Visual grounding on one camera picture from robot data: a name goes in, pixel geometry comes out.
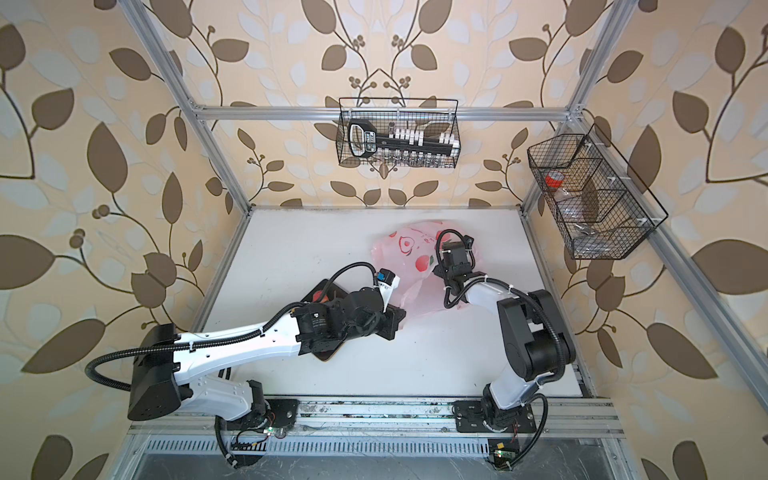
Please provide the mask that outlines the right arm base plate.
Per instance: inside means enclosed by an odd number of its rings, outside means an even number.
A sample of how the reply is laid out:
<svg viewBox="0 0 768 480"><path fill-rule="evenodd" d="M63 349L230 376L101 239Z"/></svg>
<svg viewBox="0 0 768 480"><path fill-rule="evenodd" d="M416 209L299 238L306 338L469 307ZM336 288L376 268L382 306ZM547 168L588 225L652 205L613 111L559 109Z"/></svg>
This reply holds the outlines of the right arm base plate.
<svg viewBox="0 0 768 480"><path fill-rule="evenodd" d="M534 433L537 429L530 405L502 410L486 400L460 400L451 411L459 433Z"/></svg>

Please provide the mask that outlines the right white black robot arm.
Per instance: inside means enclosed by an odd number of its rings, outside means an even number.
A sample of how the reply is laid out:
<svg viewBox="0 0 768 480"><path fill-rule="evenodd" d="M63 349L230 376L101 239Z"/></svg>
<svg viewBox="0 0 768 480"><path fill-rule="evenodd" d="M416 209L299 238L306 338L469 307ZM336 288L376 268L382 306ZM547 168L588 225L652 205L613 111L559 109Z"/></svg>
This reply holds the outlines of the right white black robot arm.
<svg viewBox="0 0 768 480"><path fill-rule="evenodd" d="M564 376L575 360L575 347L550 292L524 292L477 272L473 244L472 237L455 229L439 232L433 274L443 281L445 308L466 303L498 316L508 365L484 387L480 409L484 427L503 432L542 386Z"/></svg>

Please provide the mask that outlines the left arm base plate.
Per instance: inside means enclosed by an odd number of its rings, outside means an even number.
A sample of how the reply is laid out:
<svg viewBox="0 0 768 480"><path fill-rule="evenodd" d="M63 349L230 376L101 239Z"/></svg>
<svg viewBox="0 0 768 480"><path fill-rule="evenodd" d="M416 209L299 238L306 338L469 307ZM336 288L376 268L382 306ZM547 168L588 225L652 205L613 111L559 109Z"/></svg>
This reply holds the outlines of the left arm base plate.
<svg viewBox="0 0 768 480"><path fill-rule="evenodd" d="M268 428L290 430L298 418L297 399L273 398L264 401L264 412L256 410L234 421L224 421L223 426L228 431L256 431L264 432Z"/></svg>

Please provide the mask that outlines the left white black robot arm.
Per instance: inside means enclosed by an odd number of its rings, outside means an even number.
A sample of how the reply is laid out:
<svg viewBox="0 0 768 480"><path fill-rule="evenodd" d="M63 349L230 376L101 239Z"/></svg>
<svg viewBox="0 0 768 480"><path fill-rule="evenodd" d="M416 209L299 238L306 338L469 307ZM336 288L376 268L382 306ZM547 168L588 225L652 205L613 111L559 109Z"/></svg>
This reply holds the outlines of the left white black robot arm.
<svg viewBox="0 0 768 480"><path fill-rule="evenodd" d="M373 284L332 295L334 279L305 301L292 302L261 324L208 333L177 332L158 325L138 348L91 360L86 376L130 395L128 418L154 420L176 411L213 415L225 421L264 417L267 404L255 380L220 376L232 367L273 358L311 354L327 361L346 342L378 335L391 341L405 311L390 305L399 277L365 262Z"/></svg>

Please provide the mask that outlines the pink plastic bag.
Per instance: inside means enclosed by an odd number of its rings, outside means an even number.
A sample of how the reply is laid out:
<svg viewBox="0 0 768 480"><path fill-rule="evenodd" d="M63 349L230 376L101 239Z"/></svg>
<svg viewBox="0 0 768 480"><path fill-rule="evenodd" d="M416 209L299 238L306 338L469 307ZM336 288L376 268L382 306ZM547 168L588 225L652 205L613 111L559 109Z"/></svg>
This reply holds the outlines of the pink plastic bag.
<svg viewBox="0 0 768 480"><path fill-rule="evenodd" d="M391 270L400 278L390 304L406 311L401 329L445 310L444 284L433 269L437 266L437 238L446 229L459 230L459 225L450 221L416 222L398 227L373 243L373 265Z"/></svg>

